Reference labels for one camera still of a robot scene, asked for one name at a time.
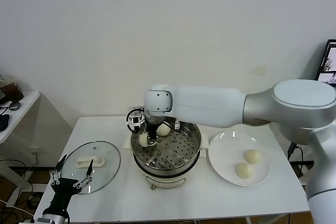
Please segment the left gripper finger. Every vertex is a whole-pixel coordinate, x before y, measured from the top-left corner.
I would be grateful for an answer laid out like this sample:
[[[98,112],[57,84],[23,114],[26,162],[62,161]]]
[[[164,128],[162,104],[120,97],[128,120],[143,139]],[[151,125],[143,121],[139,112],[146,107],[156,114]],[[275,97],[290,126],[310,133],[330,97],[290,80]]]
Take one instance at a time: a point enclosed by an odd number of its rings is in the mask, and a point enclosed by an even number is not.
[[[85,175],[84,179],[81,180],[81,181],[78,181],[77,183],[75,183],[73,185],[75,188],[77,188],[77,189],[83,189],[83,188],[85,188],[86,186],[88,186],[92,182],[91,174],[92,174],[93,161],[94,161],[94,159],[92,159],[90,161],[90,164],[88,166],[88,169],[87,169],[87,172],[86,172],[86,175]]]
[[[67,158],[67,155],[64,155],[63,158],[57,163],[56,167],[49,171],[51,185],[59,185],[60,184],[60,173],[64,162]]]

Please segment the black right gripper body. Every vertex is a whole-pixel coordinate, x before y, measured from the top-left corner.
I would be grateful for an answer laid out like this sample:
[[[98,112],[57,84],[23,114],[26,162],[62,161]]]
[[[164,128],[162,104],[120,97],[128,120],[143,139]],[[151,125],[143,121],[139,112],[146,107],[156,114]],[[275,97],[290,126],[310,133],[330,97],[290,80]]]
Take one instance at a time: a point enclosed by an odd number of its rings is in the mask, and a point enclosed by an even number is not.
[[[156,139],[156,131],[161,125],[161,120],[159,119],[150,119],[146,120],[146,131],[148,133],[148,139]]]

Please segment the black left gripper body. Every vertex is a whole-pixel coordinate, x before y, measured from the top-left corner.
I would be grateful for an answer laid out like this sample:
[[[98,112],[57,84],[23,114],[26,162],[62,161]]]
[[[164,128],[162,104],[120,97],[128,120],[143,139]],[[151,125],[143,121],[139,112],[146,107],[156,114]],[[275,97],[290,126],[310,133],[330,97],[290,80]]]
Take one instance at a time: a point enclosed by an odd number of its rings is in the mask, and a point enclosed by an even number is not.
[[[54,191],[54,197],[51,206],[56,208],[67,208],[73,195],[79,193],[77,186],[79,181],[71,178],[60,178],[59,184],[52,183],[51,187]]]

